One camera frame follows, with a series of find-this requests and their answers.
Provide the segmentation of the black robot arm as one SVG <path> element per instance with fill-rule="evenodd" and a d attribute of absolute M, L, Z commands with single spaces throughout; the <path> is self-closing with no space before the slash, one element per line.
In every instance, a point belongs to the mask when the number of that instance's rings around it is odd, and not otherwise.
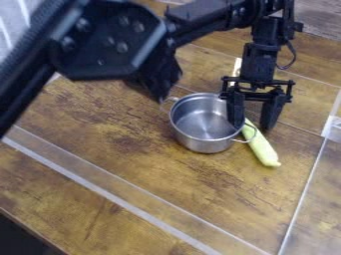
<path fill-rule="evenodd" d="M 275 128 L 292 101 L 292 81 L 276 79 L 277 56 L 304 25 L 295 0 L 192 0 L 158 15 L 133 0 L 44 0 L 32 23 L 0 63 L 0 138 L 20 119 L 55 74 L 73 81 L 143 84 L 164 100 L 182 70 L 176 51 L 217 31 L 248 28 L 241 73 L 224 80 L 233 124 L 244 104 L 262 104 L 260 125 Z"/>

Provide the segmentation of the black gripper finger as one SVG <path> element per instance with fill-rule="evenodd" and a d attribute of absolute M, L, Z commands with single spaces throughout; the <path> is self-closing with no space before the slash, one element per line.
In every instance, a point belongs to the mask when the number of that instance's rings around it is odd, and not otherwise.
<path fill-rule="evenodd" d="M 287 97 L 277 95 L 262 104 L 260 126 L 264 130 L 272 130 L 277 124 L 283 108 L 287 104 Z"/>
<path fill-rule="evenodd" d="M 228 120 L 236 128 L 241 128 L 245 122 L 244 100 L 245 96 L 240 92 L 226 95 Z"/>

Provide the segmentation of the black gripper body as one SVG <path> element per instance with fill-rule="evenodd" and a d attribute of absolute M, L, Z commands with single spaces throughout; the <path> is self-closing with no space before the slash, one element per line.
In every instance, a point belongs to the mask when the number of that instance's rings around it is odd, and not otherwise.
<path fill-rule="evenodd" d="M 241 59 L 240 75 L 222 78 L 220 97 L 232 104 L 256 101 L 269 104 L 292 102 L 296 83 L 275 79 L 280 46 L 246 43 Z"/>

